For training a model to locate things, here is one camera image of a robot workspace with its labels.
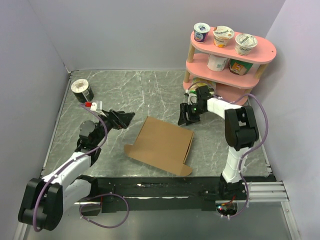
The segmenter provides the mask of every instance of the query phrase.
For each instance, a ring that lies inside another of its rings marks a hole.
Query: white yogurt cup
[[[227,57],[210,54],[208,57],[207,67],[212,71],[221,72],[225,69],[227,61]]]
[[[198,43],[203,43],[210,31],[210,26],[203,22],[198,22],[194,26],[194,40]]]
[[[213,30],[213,42],[219,48],[227,46],[230,39],[235,35],[235,32],[228,26],[217,26]]]
[[[248,55],[257,44],[258,40],[255,36],[247,33],[240,33],[235,37],[234,50],[237,54],[245,56]]]

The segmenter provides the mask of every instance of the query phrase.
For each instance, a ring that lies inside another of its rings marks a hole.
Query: white side wall
[[[285,0],[29,0],[70,71],[185,69],[195,23],[265,37]]]
[[[320,239],[319,9],[318,0],[285,1],[266,37],[277,56],[254,90],[269,118],[266,153],[306,240]]]
[[[27,0],[0,2],[0,224],[10,240],[44,164],[68,73]]]

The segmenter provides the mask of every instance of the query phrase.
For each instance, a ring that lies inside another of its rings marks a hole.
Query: wooden shelf leg
[[[267,64],[261,64],[259,66],[259,68],[257,69],[257,71],[254,74],[254,77],[256,79],[260,79],[261,75],[264,73],[264,71],[266,70],[267,66],[269,65],[269,63]]]
[[[249,94],[249,93],[251,93],[252,89],[253,89],[253,88],[246,89],[246,90],[244,90],[244,93],[245,93],[245,94]]]
[[[195,47],[191,44],[190,42],[190,46],[189,46],[189,52],[188,52],[188,58],[187,58],[187,62],[188,63],[192,63],[194,60],[194,55],[195,55]]]
[[[189,78],[190,78],[190,72],[188,72],[188,70],[185,70],[185,74],[184,74],[184,82],[188,83],[189,82]]]

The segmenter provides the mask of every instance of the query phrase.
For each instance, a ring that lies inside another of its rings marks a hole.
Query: cardboard box
[[[187,176],[192,168],[185,165],[194,132],[148,116],[133,145],[124,152],[135,160],[156,168]]]

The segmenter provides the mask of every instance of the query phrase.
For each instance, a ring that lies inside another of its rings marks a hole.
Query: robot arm
[[[91,111],[99,114],[99,117],[106,125],[107,132],[111,129],[126,129],[135,115],[134,112],[104,111],[102,110],[101,101],[86,103],[86,107],[90,107]],[[101,149],[98,148],[89,155],[84,155],[80,158],[79,156],[97,148],[104,137],[105,130],[101,122],[83,122],[80,125],[79,139],[72,156],[49,175],[40,179],[33,178],[28,182],[18,213],[19,222],[33,224],[36,200],[44,185],[53,176],[55,178],[49,184],[37,209],[36,225],[41,229],[50,231],[55,229],[62,218],[63,212],[70,206],[82,198],[98,195],[97,179],[80,174],[89,169],[98,160]]]
[[[196,89],[196,99],[195,103],[188,101],[180,104],[178,125],[198,122],[200,115],[206,112],[217,114],[224,119],[225,140],[229,150],[226,166],[220,177],[219,191],[224,197],[228,193],[232,195],[241,190],[241,156],[259,139],[254,111],[251,106],[235,105],[213,97],[207,86]],[[241,171],[246,158],[242,160]]]

